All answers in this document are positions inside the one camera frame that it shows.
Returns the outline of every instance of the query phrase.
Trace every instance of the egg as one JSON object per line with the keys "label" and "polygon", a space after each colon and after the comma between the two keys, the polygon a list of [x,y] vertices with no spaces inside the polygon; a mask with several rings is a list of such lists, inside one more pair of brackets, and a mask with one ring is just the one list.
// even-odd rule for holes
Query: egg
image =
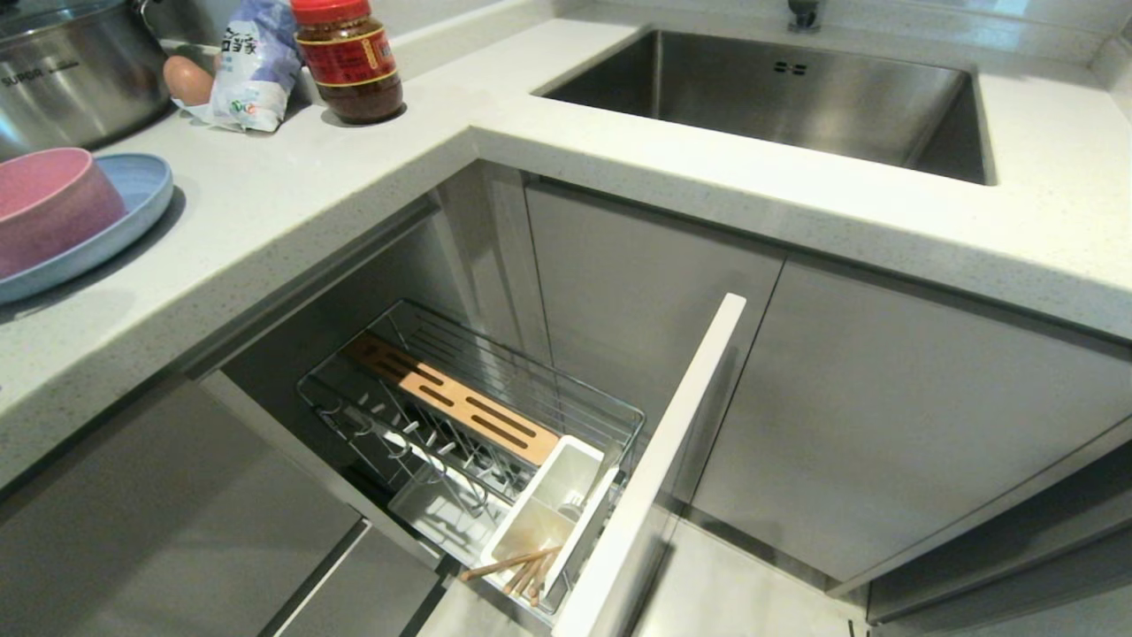
{"label": "egg", "polygon": [[207,104],[212,96],[212,76],[192,60],[170,55],[165,60],[165,85],[169,93],[187,106]]}

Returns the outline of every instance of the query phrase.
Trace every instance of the kitchen floor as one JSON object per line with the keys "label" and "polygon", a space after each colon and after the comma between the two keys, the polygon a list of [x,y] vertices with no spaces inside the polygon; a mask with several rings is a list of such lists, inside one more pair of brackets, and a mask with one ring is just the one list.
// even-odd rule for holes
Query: kitchen floor
{"label": "kitchen floor", "polygon": [[[863,609],[831,600],[680,520],[662,576],[633,635],[848,637],[850,619],[864,637]],[[530,632],[455,582],[418,635],[528,637]]]}

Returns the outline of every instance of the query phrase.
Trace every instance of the jar label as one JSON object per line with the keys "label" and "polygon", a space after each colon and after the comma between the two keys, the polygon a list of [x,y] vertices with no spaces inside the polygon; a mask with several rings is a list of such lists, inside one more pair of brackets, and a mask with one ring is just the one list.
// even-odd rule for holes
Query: jar label
{"label": "jar label", "polygon": [[321,86],[358,86],[397,71],[384,28],[349,40],[298,42],[311,77]]}

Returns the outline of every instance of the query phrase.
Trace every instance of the dish rack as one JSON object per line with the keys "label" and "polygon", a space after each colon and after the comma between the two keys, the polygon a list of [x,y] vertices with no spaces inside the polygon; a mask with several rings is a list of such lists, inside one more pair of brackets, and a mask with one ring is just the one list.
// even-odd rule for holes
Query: dish rack
{"label": "dish rack", "polygon": [[395,493],[391,513],[469,567],[559,441],[612,458],[621,480],[644,425],[640,410],[409,299],[298,391]]}

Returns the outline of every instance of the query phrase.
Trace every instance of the pink bowl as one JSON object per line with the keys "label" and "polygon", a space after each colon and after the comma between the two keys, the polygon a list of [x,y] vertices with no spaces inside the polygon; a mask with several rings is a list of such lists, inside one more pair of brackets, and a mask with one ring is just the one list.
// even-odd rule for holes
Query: pink bowl
{"label": "pink bowl", "polygon": [[126,203],[83,148],[0,163],[0,278],[63,252],[126,215]]}

